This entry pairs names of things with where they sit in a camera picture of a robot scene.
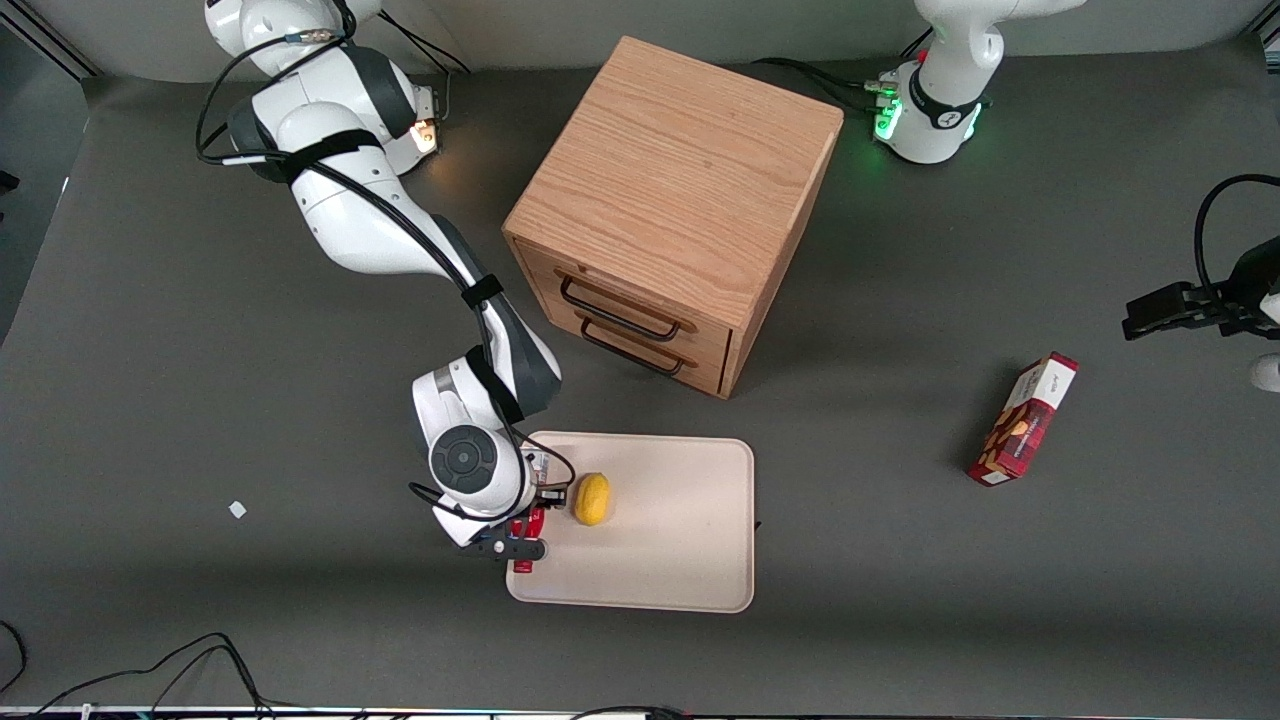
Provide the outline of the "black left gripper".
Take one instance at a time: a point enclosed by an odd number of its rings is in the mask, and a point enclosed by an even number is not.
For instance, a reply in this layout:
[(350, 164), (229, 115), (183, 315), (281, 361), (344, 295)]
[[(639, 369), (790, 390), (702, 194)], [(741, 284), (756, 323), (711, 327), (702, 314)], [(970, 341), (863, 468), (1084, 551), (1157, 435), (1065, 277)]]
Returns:
[(1279, 337), (1277, 319), (1265, 302), (1277, 297), (1279, 237), (1275, 236), (1236, 260), (1225, 281), (1212, 282), (1204, 263), (1204, 241), (1198, 238), (1198, 274), (1193, 283), (1171, 283), (1142, 295), (1125, 306), (1123, 333), (1126, 341), (1172, 329), (1216, 327), (1222, 337), (1247, 333), (1263, 340)]

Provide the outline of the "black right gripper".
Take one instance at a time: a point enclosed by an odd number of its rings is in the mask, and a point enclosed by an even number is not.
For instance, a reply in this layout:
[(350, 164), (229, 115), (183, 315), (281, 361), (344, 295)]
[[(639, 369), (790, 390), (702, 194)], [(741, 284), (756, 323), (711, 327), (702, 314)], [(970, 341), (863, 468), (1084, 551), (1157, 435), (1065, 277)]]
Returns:
[(506, 514), (506, 520), (526, 516), (541, 500), (544, 503), (567, 503), (570, 486), (557, 483), (541, 487), (532, 478), (524, 478), (520, 482), (520, 493), (515, 507)]

